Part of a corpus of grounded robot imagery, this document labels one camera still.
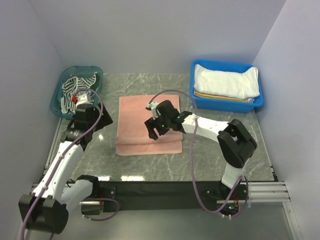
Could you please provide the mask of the green white striped towel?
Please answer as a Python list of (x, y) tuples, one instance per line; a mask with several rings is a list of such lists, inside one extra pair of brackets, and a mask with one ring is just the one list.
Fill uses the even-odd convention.
[(76, 111), (76, 104), (72, 101), (75, 92), (79, 89), (93, 89), (97, 90), (99, 84), (98, 72), (94, 72), (88, 76), (71, 75), (61, 86), (58, 92), (57, 100), (60, 102), (60, 111), (62, 114), (74, 114)]

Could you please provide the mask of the pink terry towel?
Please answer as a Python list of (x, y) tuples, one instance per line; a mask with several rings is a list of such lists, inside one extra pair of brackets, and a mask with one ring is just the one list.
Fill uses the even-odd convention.
[(119, 98), (119, 114), (116, 134), (116, 154), (141, 156), (180, 154), (183, 151), (181, 132), (170, 130), (157, 140), (149, 138), (145, 121), (152, 117), (146, 109), (152, 95), (122, 96)]

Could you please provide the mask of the white terry towel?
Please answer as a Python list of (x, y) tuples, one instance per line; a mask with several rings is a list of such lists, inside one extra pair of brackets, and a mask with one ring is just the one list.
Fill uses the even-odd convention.
[(237, 99), (256, 98), (260, 95), (259, 71), (255, 66), (243, 73), (209, 70), (199, 64), (195, 65), (194, 70), (193, 90), (199, 93)]

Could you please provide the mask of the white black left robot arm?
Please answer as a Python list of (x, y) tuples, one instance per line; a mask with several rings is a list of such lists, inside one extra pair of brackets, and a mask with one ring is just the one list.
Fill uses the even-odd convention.
[(18, 202), (23, 220), (20, 238), (25, 230), (60, 234), (73, 209), (83, 200), (97, 200), (101, 195), (98, 177), (81, 175), (68, 189), (67, 181), (96, 131), (113, 123), (102, 103), (81, 103), (63, 132), (58, 151), (46, 174), (30, 194)]

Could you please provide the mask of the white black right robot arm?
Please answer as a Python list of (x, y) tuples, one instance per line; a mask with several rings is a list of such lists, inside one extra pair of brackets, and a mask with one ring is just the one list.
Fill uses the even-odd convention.
[(238, 193), (236, 180), (244, 173), (244, 166), (257, 149), (255, 139), (238, 119), (230, 122), (204, 118), (189, 111), (179, 112), (171, 101), (152, 101), (146, 105), (151, 117), (144, 122), (150, 139), (157, 140), (169, 130), (193, 134), (217, 142), (226, 160), (221, 179), (220, 194), (231, 200)]

